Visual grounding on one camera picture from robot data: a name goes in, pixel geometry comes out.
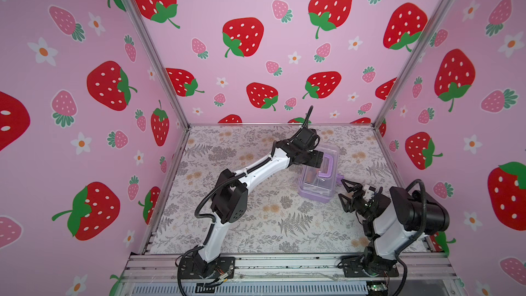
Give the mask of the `purple plastic tool box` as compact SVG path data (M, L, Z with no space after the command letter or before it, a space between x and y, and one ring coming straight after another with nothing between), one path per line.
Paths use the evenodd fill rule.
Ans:
M320 168L304 166L298 181L298 194L308 200L329 202L341 184L343 175L338 172L340 148L329 143L320 144L318 151L323 152Z

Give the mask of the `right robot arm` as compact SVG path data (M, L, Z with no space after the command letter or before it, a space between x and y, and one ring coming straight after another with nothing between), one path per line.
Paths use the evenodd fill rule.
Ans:
M368 275L389 272L398 263L404 249L420 239L443 232L449 227L449 213L416 179L406 188L394 186L390 195L375 188L346 179L341 180L350 196L339 194L342 209L362 217L362 227L369 244L363 255L350 260Z

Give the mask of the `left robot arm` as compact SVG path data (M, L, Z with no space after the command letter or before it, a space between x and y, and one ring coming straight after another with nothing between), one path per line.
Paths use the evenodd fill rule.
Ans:
M319 168L323 162L323 152L316 149L319 142L317 131L304 124L292 137L275 141L267 155L248 167L223 170L215 187L194 211L196 219L210 220L207 235L202 243L185 252L182 259L191 259L199 276L210 275L216 269L231 224L247 211L250 193L261 182L292 165Z

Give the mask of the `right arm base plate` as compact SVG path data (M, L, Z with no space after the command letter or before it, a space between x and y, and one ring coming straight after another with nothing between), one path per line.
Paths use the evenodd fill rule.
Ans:
M346 278L399 277L396 260L384 260L378 257L345 257L337 264Z

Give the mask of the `aluminium front rail frame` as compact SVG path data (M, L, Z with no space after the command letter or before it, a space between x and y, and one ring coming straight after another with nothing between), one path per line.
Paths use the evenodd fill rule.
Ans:
M228 278L179 280L176 255L131 256L115 295L466 295L441 253L404 253L395 271L375 277L344 254L231 254Z

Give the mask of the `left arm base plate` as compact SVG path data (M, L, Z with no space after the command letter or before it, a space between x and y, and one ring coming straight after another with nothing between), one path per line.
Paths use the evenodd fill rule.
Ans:
M199 255L182 258L178 274L183 280L233 278L236 258L220 256L207 263Z

